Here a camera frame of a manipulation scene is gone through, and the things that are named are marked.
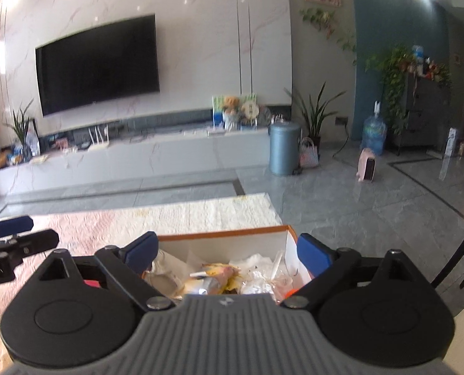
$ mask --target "black circular disc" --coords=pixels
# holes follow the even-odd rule
[[[3,314],[1,337],[13,359],[72,368],[109,355],[130,338],[138,318],[128,300],[107,289],[59,282],[28,287]]]
[[[448,308],[423,285],[388,280],[329,299],[318,324],[338,349],[380,367],[411,367],[443,357],[454,334]]]

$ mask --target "black floor border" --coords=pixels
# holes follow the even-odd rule
[[[202,186],[211,186],[214,184],[231,184],[234,187],[235,195],[236,196],[244,196],[246,193],[241,185],[239,179],[228,179],[228,180],[213,180],[213,181],[205,181],[205,182],[195,182],[195,183],[182,183],[182,184],[174,184],[168,186],[158,186],[158,187],[148,187],[148,188],[133,188],[133,189],[126,189],[126,190],[118,190],[118,191],[111,191],[105,193],[86,193],[86,194],[78,194],[73,196],[67,197],[51,197],[51,198],[42,198],[42,199],[32,199],[32,200],[20,200],[16,202],[9,202],[6,203],[5,207],[1,210],[3,211],[6,206],[15,206],[21,204],[33,204],[33,203],[43,203],[45,201],[67,201],[67,200],[76,200],[76,199],[85,199],[85,198],[104,198],[107,196],[116,196],[119,194],[132,194],[132,193],[147,193],[156,190],[172,190],[172,189],[185,189],[185,188],[193,188],[193,187],[202,187]]]
[[[419,159],[419,160],[410,160],[410,161],[396,161],[396,162],[390,162],[388,165],[390,165],[392,168],[397,170],[398,172],[402,173],[403,175],[407,176],[409,179],[411,179],[414,183],[420,185],[423,189],[425,189],[428,193],[432,194],[434,197],[436,197],[438,200],[440,200],[442,203],[444,203],[448,208],[450,208],[452,211],[454,211],[459,217],[461,217],[464,220],[464,214],[461,213],[457,208],[455,208],[453,205],[445,201],[443,198],[441,198],[437,193],[435,193],[433,190],[422,184],[419,180],[413,178],[411,175],[409,175],[407,172],[404,172],[403,170],[399,169],[396,167],[398,164],[404,164],[404,163],[416,163],[416,162],[424,162],[427,160],[441,160],[437,158],[430,158],[430,159]]]

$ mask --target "flat screen tv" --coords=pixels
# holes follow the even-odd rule
[[[159,91],[155,16],[92,28],[36,48],[43,115]]]

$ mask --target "gray cabinet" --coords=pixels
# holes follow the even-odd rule
[[[406,110],[405,130],[394,135],[399,148],[432,146],[442,151],[449,131],[450,91],[433,80],[409,74],[402,106]]]

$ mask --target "blue water bottle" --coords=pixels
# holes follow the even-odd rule
[[[383,146],[386,139],[386,124],[379,116],[381,103],[376,101],[374,103],[374,115],[371,115],[364,122],[364,131],[362,134],[362,143],[360,149],[369,148],[374,152],[374,155],[381,155],[383,153]]]

